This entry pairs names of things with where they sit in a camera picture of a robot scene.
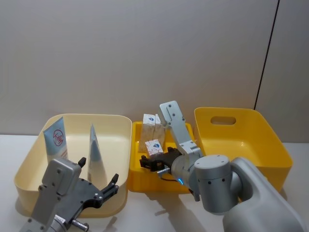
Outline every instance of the metal bracket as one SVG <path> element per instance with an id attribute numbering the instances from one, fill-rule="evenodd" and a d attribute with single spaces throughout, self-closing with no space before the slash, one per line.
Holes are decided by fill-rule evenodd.
<path id="1" fill-rule="evenodd" d="M 177 149 L 185 156 L 184 169 L 189 171 L 194 162 L 203 157 L 201 149 L 190 138 L 185 119 L 176 101 L 160 104 L 158 113 L 162 125 L 171 130 Z"/>
<path id="2" fill-rule="evenodd" d="M 55 218 L 59 202 L 73 191 L 81 171 L 79 165 L 67 159 L 51 160 L 39 186 L 39 198 L 31 218 L 20 232 L 47 231 Z"/>

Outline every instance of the gray wall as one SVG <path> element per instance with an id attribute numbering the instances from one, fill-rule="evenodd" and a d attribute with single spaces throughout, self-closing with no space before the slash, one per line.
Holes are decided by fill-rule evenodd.
<path id="1" fill-rule="evenodd" d="M 256 109 L 282 141 L 309 142 L 309 1 L 280 1 Z"/>
<path id="2" fill-rule="evenodd" d="M 276 0 L 0 0 L 0 133 L 61 113 L 253 108 Z"/>

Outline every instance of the white box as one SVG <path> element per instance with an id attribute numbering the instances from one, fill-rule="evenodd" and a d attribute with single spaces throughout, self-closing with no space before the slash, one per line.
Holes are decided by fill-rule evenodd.
<path id="1" fill-rule="evenodd" d="M 162 147 L 159 143 L 159 140 L 157 140 L 157 139 L 147 141 L 147 142 L 145 142 L 145 145 L 147 147 L 147 152 L 148 152 L 149 156 L 154 155 L 156 153 L 162 153 L 163 152 Z"/>
<path id="2" fill-rule="evenodd" d="M 155 130 L 155 116 L 144 114 L 143 125 L 140 134 L 139 152 L 147 152 L 145 142 L 153 139 Z"/>
<path id="3" fill-rule="evenodd" d="M 154 127 L 153 139 L 159 140 L 161 147 L 164 147 L 165 129 L 161 124 L 159 115 L 155 115 L 155 127 Z"/>

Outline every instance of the box with blue logo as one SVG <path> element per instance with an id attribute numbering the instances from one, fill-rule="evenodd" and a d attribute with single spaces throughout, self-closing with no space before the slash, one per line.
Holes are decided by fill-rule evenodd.
<path id="1" fill-rule="evenodd" d="M 159 140 L 157 139 L 150 140 L 150 141 L 145 142 L 145 144 L 146 144 L 147 152 L 149 156 L 154 155 L 156 153 L 163 153 L 163 149 L 159 143 Z"/>
<path id="2" fill-rule="evenodd" d="M 147 147 L 145 142 L 153 139 L 154 130 L 155 130 L 155 116 L 144 114 L 140 134 L 139 152 L 147 153 Z"/>

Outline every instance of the gray robot arm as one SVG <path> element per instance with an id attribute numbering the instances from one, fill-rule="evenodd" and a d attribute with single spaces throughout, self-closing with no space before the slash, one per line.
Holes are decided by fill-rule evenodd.
<path id="1" fill-rule="evenodd" d="M 204 157 L 191 140 L 176 101 L 161 104 L 159 117 L 171 129 L 182 154 L 169 172 L 191 190 L 196 201 L 201 196 L 205 210 L 225 215 L 225 232 L 307 231 L 298 213 L 250 161 L 230 162 L 224 155 Z"/>
<path id="2" fill-rule="evenodd" d="M 31 217 L 20 232 L 66 232 L 71 225 L 86 232 L 87 223 L 77 221 L 80 213 L 89 207 L 100 208 L 117 194 L 118 174 L 102 190 L 79 178 L 86 158 L 78 164 L 57 158 L 49 162 L 39 186 L 39 197 Z"/>

